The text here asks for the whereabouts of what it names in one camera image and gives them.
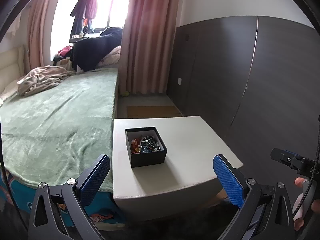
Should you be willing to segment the black jewelry box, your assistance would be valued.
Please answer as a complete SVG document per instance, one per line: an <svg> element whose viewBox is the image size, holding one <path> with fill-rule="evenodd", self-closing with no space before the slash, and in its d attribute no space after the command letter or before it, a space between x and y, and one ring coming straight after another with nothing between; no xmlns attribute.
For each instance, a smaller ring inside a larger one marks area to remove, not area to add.
<svg viewBox="0 0 320 240"><path fill-rule="evenodd" d="M127 128L125 136L132 168L164 163L167 148L156 127Z"/></svg>

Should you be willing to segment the green bed blanket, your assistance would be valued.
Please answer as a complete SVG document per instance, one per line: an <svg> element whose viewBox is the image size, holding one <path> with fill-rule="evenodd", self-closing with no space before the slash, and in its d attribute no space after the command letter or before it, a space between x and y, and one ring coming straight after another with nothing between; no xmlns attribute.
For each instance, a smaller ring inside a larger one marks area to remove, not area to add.
<svg viewBox="0 0 320 240"><path fill-rule="evenodd" d="M102 154L112 155L118 70L76 74L1 107L5 168L21 184L64 184Z"/></svg>

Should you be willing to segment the white side table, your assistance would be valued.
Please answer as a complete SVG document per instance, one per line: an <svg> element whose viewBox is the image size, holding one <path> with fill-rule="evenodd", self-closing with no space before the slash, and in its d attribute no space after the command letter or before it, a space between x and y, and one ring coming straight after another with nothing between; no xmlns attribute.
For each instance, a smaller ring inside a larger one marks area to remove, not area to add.
<svg viewBox="0 0 320 240"><path fill-rule="evenodd" d="M164 163L132 168L126 141L129 128L155 127L167 147ZM113 198L131 220L150 220L209 202L222 187L213 158L223 154L243 166L226 143L200 117L116 119L113 125Z"/></svg>

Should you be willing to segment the dark wood wardrobe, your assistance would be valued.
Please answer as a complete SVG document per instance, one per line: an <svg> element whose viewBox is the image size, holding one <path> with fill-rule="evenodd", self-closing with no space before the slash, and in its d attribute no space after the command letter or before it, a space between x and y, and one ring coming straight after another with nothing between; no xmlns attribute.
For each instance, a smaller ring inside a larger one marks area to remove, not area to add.
<svg viewBox="0 0 320 240"><path fill-rule="evenodd" d="M167 94L199 115L262 184L299 193L296 172L273 161L281 148L313 159L319 116L319 35L267 16L233 16L176 29Z"/></svg>

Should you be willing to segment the beige crumpled blanket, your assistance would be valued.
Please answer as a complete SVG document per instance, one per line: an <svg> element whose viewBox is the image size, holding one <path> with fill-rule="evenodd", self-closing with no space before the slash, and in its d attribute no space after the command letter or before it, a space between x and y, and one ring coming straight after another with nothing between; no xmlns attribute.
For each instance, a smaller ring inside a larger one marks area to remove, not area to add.
<svg viewBox="0 0 320 240"><path fill-rule="evenodd" d="M49 90L74 74L74 71L59 66L37 67L17 82L17 93L31 96Z"/></svg>

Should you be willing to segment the cream padded headboard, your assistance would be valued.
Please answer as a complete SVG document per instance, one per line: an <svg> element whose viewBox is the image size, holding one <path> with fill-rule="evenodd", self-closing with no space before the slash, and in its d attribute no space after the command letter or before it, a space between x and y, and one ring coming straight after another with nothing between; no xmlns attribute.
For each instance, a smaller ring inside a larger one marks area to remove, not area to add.
<svg viewBox="0 0 320 240"><path fill-rule="evenodd" d="M18 81L25 76L24 47L1 53L1 105L17 93Z"/></svg>

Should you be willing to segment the black clothes pile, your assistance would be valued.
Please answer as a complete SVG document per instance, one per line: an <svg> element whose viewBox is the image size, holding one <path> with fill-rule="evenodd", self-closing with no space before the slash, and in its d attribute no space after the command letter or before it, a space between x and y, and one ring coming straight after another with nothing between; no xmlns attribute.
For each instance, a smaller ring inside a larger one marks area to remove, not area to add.
<svg viewBox="0 0 320 240"><path fill-rule="evenodd" d="M94 70L101 59L121 45L122 34L122 28L109 27L99 37L88 37L76 42L70 57L72 69L77 71L77 67L80 67L84 72Z"/></svg>

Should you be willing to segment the pink curtain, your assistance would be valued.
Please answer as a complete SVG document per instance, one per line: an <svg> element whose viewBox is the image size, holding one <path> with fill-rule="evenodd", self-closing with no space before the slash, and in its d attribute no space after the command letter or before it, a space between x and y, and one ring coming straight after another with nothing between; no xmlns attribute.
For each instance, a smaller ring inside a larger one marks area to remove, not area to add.
<svg viewBox="0 0 320 240"><path fill-rule="evenodd" d="M121 40L121 95L165 93L179 0L129 0Z"/></svg>

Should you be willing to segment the hanging dark clothes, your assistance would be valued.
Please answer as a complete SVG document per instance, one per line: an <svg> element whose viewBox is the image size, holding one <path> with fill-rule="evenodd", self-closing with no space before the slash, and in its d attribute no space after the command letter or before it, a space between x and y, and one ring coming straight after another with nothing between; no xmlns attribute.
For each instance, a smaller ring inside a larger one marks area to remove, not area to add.
<svg viewBox="0 0 320 240"><path fill-rule="evenodd" d="M97 0L78 0L70 16L74 18L70 38L79 35L84 27L84 20L92 20L97 13Z"/></svg>

